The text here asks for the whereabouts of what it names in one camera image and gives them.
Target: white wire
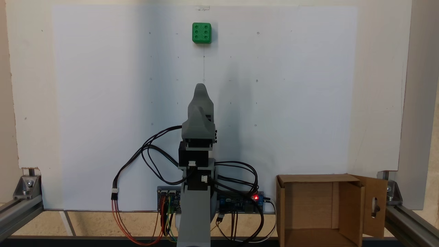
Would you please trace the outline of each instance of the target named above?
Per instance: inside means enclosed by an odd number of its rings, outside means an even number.
[[[271,203],[271,205],[273,205],[273,207],[274,207],[274,216],[276,217],[275,218],[275,220],[274,220],[274,227],[273,227],[273,229],[271,229],[271,232],[266,236],[266,237],[264,237],[263,239],[261,239],[261,240],[258,240],[258,241],[250,241],[249,243],[262,243],[262,242],[264,242],[265,240],[267,240],[267,239],[269,239],[272,235],[273,235],[273,233],[274,233],[274,231],[275,231],[275,229],[276,229],[276,224],[277,224],[277,212],[276,212],[276,203],[273,201],[273,200],[264,200],[264,202],[269,202],[269,203]],[[218,230],[219,230],[219,232],[221,233],[221,235],[223,236],[223,237],[225,237],[225,238],[227,238],[228,240],[230,240],[222,231],[221,231],[221,229],[220,229],[220,226],[219,226],[219,223],[217,224],[217,227],[218,227]]]

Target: red wire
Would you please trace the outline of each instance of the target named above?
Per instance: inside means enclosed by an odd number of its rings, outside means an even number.
[[[161,212],[163,212],[163,205],[164,205],[163,200],[160,202],[160,204],[161,204]],[[157,239],[156,239],[154,242],[152,242],[152,243],[141,243],[141,242],[137,241],[137,240],[131,235],[131,233],[128,231],[128,229],[126,229],[125,225],[123,224],[122,218],[120,217],[120,212],[119,212],[119,207],[118,207],[117,201],[113,201],[113,200],[112,200],[111,207],[112,207],[113,218],[114,218],[114,220],[116,221],[117,226],[121,229],[122,233],[123,233],[123,234],[124,234],[129,240],[131,240],[132,242],[134,242],[134,243],[136,243],[136,244],[138,244],[138,245],[141,245],[141,246],[150,246],[150,245],[153,245],[153,244],[158,243],[158,241],[162,238],[162,236],[163,236],[163,227],[164,227],[163,220],[161,220],[161,221],[162,221],[162,224],[161,224],[161,225],[162,225],[162,231],[160,232],[160,234],[159,234],[159,236],[157,237]],[[154,233],[152,234],[152,237],[154,237],[155,229],[157,228],[157,219],[158,219],[158,213],[157,213],[157,218],[156,218],[156,222],[155,222]]]

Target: green cube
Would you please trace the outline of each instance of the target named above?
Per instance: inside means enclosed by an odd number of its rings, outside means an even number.
[[[212,25],[210,23],[192,23],[192,41],[196,44],[210,44],[212,42]]]

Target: wire connector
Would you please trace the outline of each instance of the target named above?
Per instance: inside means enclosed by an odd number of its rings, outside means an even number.
[[[118,188],[112,188],[111,189],[111,200],[117,201],[118,193],[119,193],[119,189]]]
[[[219,224],[223,222],[224,219],[224,213],[218,213],[218,217],[216,217],[216,223]]]

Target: green wire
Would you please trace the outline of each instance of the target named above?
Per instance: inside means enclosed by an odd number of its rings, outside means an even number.
[[[169,198],[169,203],[168,203],[168,225],[169,225],[169,233],[171,234],[172,239],[177,242],[177,239],[174,237],[174,234],[172,233],[171,230],[171,224],[169,223],[169,212],[171,211],[171,198]]]

